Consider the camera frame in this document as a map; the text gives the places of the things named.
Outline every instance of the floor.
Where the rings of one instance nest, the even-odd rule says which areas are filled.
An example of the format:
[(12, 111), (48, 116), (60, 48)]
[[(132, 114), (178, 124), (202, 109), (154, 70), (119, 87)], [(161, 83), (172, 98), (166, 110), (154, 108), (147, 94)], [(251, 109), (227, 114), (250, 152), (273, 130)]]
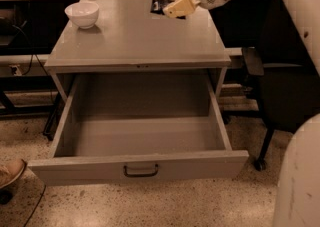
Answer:
[[(236, 96), (221, 101), (226, 109), (245, 107), (246, 103)], [(46, 117), (1, 118), (0, 162), (46, 158), (51, 144), (42, 135)], [(259, 153), (266, 131), (262, 121), (231, 117), (226, 128), (233, 148), (246, 149), (251, 155), (235, 179), (44, 190), (41, 180), (26, 169), (18, 181), (7, 187), (14, 197), (7, 205), (0, 205), (0, 226), (272, 226), (281, 160), (291, 135), (275, 133), (266, 157), (268, 168), (257, 172), (252, 160)]]

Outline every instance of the bowl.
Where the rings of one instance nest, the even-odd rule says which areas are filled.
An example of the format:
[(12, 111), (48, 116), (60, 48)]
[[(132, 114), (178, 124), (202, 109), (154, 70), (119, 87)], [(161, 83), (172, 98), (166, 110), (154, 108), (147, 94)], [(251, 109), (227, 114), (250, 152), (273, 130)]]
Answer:
[(99, 17), (99, 5), (94, 2), (78, 2), (65, 9), (69, 20), (82, 29), (94, 26)]

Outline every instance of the drawer handle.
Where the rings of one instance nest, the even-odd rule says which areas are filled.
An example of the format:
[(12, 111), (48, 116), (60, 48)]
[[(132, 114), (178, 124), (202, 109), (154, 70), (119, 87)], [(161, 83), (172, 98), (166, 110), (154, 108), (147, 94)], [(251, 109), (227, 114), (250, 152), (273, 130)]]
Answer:
[(126, 177), (129, 177), (129, 178), (152, 177), (152, 176), (155, 176), (156, 174), (158, 174), (158, 170), (159, 170), (159, 166), (158, 166), (158, 164), (155, 164), (154, 165), (154, 171), (152, 173), (147, 173), (147, 174), (129, 174), (127, 166), (124, 166), (123, 167), (123, 174)]

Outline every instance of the shoe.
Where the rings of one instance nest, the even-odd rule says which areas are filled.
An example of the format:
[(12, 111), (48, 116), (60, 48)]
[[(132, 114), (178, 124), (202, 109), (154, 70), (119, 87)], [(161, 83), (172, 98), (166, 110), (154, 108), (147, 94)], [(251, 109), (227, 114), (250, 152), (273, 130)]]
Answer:
[(5, 166), (0, 166), (0, 189), (17, 180), (25, 169), (26, 163), (16, 159)]

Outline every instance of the table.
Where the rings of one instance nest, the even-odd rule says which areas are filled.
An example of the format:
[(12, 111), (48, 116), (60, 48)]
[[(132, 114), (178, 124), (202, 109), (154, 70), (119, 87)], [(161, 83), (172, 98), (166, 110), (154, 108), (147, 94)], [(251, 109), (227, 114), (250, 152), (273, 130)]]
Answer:
[(49, 185), (235, 176), (248, 153), (232, 150), (204, 73), (230, 64), (208, 11), (181, 20), (150, 13), (152, 0), (81, 1), (99, 19), (69, 22), (45, 65), (66, 106), (51, 158), (31, 170)]

